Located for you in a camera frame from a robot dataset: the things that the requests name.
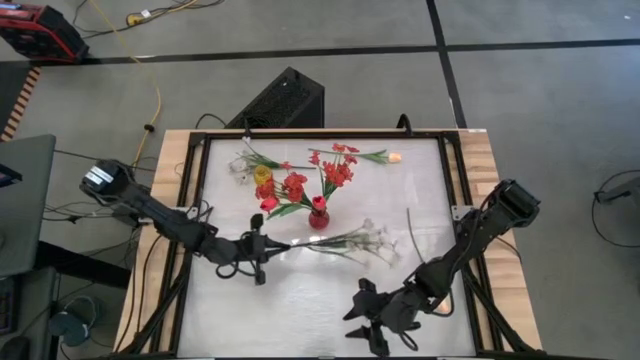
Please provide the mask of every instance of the black box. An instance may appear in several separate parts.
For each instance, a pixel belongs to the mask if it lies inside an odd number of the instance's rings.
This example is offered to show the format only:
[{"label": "black box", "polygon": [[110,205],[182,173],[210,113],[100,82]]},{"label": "black box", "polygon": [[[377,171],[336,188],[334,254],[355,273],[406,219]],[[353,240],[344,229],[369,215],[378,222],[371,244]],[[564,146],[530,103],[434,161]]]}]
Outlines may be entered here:
[{"label": "black box", "polygon": [[226,126],[323,128],[324,86],[288,67]]}]

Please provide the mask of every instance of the orange flower bud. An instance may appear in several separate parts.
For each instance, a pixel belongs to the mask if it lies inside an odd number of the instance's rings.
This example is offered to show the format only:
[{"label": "orange flower bud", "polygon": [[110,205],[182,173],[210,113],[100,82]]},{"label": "orange flower bud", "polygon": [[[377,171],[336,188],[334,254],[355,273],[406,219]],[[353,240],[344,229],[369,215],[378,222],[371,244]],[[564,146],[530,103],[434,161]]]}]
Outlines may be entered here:
[{"label": "orange flower bud", "polygon": [[402,161],[402,155],[398,154],[398,153],[391,153],[389,154],[389,162],[390,163],[398,163]]}]

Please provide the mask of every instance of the white table surface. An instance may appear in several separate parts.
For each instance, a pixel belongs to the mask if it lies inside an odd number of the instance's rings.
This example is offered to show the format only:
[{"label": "white table surface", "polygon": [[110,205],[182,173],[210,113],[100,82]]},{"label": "white table surface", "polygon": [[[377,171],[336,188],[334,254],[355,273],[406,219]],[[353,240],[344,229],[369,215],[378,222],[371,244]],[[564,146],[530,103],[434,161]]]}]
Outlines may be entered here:
[{"label": "white table surface", "polygon": [[[364,318],[343,321],[353,306],[358,279],[373,281],[378,291],[393,291],[419,265],[409,236],[406,208],[411,210],[413,233],[425,260],[444,254],[454,236],[437,142],[431,139],[337,140],[362,152],[387,149],[401,153],[398,164],[378,165],[360,159],[353,167],[353,182],[346,183],[328,203],[329,226],[309,227],[308,210],[266,221],[262,232],[287,243],[309,241],[353,230],[365,218],[386,226],[397,241],[400,255],[395,266],[370,254],[356,257],[366,266],[334,255],[294,249],[264,265],[267,283],[255,286],[253,278],[238,274],[222,280],[216,265],[194,258],[180,338],[180,357],[317,357],[371,356],[365,340],[344,335],[367,324]],[[330,150],[332,140],[253,140],[258,152],[276,161],[307,165],[307,148]],[[245,145],[240,140],[214,140],[207,166],[203,199],[215,207],[210,222],[218,236],[237,239],[249,230],[250,217],[260,212],[255,184],[239,185],[227,164]],[[332,160],[322,154],[321,159]],[[309,181],[309,197],[319,195],[317,170],[300,170]],[[282,181],[284,170],[275,172]],[[248,264],[242,268],[249,270]],[[391,356],[469,356],[474,354],[469,316],[461,278],[453,284],[456,311],[449,318],[420,313],[422,324],[410,335],[420,347],[409,350],[400,338],[384,329]]]}]

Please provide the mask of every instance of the red flower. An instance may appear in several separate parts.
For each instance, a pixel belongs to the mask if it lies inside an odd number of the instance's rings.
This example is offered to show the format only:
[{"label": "red flower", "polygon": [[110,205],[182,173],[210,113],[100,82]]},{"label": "red flower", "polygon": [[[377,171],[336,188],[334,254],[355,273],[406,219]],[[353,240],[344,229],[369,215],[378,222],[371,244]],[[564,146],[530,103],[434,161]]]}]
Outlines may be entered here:
[{"label": "red flower", "polygon": [[325,200],[324,196],[314,196],[311,203],[316,210],[322,211],[327,208],[327,200]]},{"label": "red flower", "polygon": [[270,196],[262,201],[262,204],[260,204],[260,209],[270,214],[271,210],[275,209],[276,206],[278,206],[278,199]]},{"label": "red flower", "polygon": [[320,164],[320,158],[318,157],[319,155],[320,155],[319,151],[314,151],[313,155],[311,155],[311,160],[309,160],[309,162],[312,163],[313,165]]},{"label": "red flower", "polygon": [[346,181],[351,181],[351,179],[353,178],[353,172],[351,172],[351,169],[349,169],[348,164],[338,165],[338,174],[342,175],[344,177],[344,180]]},{"label": "red flower", "polygon": [[284,179],[284,187],[285,188],[292,188],[292,187],[296,187],[298,185],[302,186],[302,184],[304,184],[306,182],[307,182],[307,177],[306,176],[300,175],[300,174],[295,173],[295,172],[292,172],[291,174],[289,174],[289,176],[287,176],[286,179]]},{"label": "red flower", "polygon": [[303,194],[304,194],[304,188],[302,187],[302,185],[300,185],[299,187],[290,188],[289,191],[287,192],[287,198],[292,203],[298,203],[302,201]]},{"label": "red flower", "polygon": [[302,184],[306,182],[306,176],[292,172],[286,179],[284,179],[282,191],[287,194],[287,198],[292,203],[300,202],[302,200],[302,195],[304,195],[304,187]]},{"label": "red flower", "polygon": [[256,198],[266,199],[269,197],[275,197],[276,184],[273,182],[273,178],[267,180],[266,183],[256,186]]},{"label": "red flower", "polygon": [[351,156],[351,155],[345,155],[344,156],[344,162],[346,164],[357,164],[358,160],[356,159],[355,156]]},{"label": "red flower", "polygon": [[341,187],[342,185],[344,185],[344,175],[340,174],[340,172],[337,171],[335,164],[324,161],[322,165],[324,166],[324,173],[326,175],[327,182],[332,183],[337,187]]},{"label": "red flower", "polygon": [[347,147],[345,145],[333,144],[333,151],[344,152]]}]

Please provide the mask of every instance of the gray carpet floor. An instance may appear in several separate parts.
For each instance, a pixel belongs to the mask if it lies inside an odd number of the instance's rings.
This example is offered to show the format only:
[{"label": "gray carpet floor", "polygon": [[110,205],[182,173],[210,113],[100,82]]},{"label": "gray carpet floor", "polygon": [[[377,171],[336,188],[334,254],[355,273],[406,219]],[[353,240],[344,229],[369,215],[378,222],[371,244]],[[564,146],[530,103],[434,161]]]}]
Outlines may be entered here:
[{"label": "gray carpet floor", "polygon": [[[48,3],[70,19],[80,2]],[[160,3],[98,1],[119,25],[130,12],[170,1]],[[436,5],[447,44],[640,38],[635,1],[438,0]],[[104,29],[88,4],[78,24]],[[136,55],[435,44],[420,0],[235,0],[178,12],[123,36]],[[113,35],[88,43],[96,57],[125,54]],[[542,200],[539,218],[516,235],[544,348],[636,359],[640,250],[599,239],[590,209],[593,192],[605,179],[640,168],[640,48],[492,50],[450,58],[468,126],[487,128],[500,175],[518,179]],[[17,59],[0,43],[0,60]],[[287,66],[325,86],[327,127],[393,127],[401,113],[414,127],[455,127],[437,53],[165,62],[149,65],[164,108],[143,156],[158,155],[164,130],[191,128],[202,113],[233,118]],[[17,137],[51,133],[59,149],[129,162],[155,106],[154,90],[135,64],[45,67]],[[155,166],[153,158],[145,161]],[[56,155],[49,204],[86,200],[78,183],[90,166]],[[152,178],[141,173],[139,180],[150,184]],[[640,245],[638,213],[624,199],[599,207],[596,215],[611,240]],[[120,243],[128,233],[110,219],[43,227],[43,239],[82,252]],[[117,263],[124,252],[105,256]],[[71,289],[80,283],[64,279],[62,285]],[[105,291],[115,293],[97,286],[90,293],[104,297]],[[113,342],[123,296],[106,304],[97,341]],[[106,350],[87,343],[67,354],[75,359]]]}]

